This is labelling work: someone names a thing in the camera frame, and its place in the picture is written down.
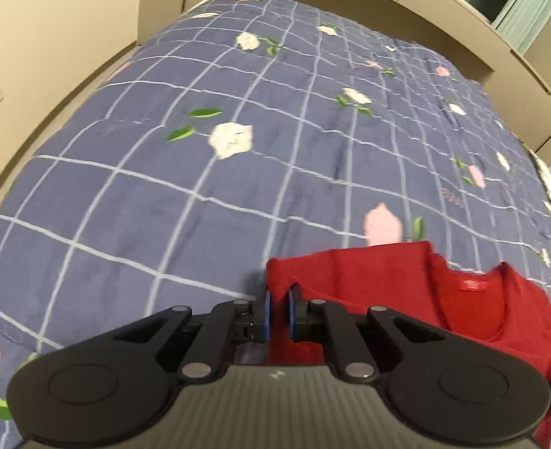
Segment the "green curtain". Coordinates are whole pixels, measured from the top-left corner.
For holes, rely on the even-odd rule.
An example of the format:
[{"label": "green curtain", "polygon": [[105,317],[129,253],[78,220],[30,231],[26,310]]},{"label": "green curtain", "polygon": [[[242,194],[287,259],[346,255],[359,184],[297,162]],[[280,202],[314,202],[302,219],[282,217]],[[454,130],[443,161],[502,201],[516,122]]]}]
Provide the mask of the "green curtain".
[{"label": "green curtain", "polygon": [[551,0],[508,0],[492,25],[524,54],[550,16]]}]

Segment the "bed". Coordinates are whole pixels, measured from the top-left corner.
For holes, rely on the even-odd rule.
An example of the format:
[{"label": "bed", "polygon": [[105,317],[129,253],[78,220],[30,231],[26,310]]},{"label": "bed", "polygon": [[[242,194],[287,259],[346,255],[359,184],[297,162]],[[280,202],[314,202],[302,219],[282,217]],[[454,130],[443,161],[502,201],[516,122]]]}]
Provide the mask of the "bed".
[{"label": "bed", "polygon": [[[551,200],[477,82],[296,1],[207,1],[104,82],[0,207],[0,399],[33,352],[251,299],[269,258],[377,243],[391,217],[398,241],[468,272],[509,262],[551,300]],[[0,418],[0,448],[19,440]]]}]

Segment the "red sweater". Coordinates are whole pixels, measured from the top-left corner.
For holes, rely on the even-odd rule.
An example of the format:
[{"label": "red sweater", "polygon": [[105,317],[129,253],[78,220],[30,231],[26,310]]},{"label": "red sweater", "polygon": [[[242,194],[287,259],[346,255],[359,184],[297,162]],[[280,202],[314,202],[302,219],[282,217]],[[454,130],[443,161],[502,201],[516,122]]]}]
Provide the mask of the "red sweater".
[{"label": "red sweater", "polygon": [[[354,314],[385,305],[527,361],[551,381],[550,302],[508,263],[484,275],[453,271],[423,241],[271,259],[267,276],[274,303],[273,364],[323,362],[321,346],[287,336],[284,300],[298,283],[305,300],[334,300]],[[548,447],[550,434],[551,414],[536,440]]]}]

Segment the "metal pin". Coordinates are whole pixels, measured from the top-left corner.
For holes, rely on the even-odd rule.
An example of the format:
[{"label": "metal pin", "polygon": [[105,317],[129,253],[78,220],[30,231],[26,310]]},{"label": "metal pin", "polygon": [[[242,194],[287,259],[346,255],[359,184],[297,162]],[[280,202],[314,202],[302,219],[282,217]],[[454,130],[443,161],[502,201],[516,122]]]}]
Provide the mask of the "metal pin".
[{"label": "metal pin", "polygon": [[375,373],[372,365],[367,363],[350,363],[346,365],[344,371],[353,378],[369,378]]},{"label": "metal pin", "polygon": [[206,363],[188,363],[182,367],[182,374],[188,378],[204,378],[211,374],[211,366]]}]

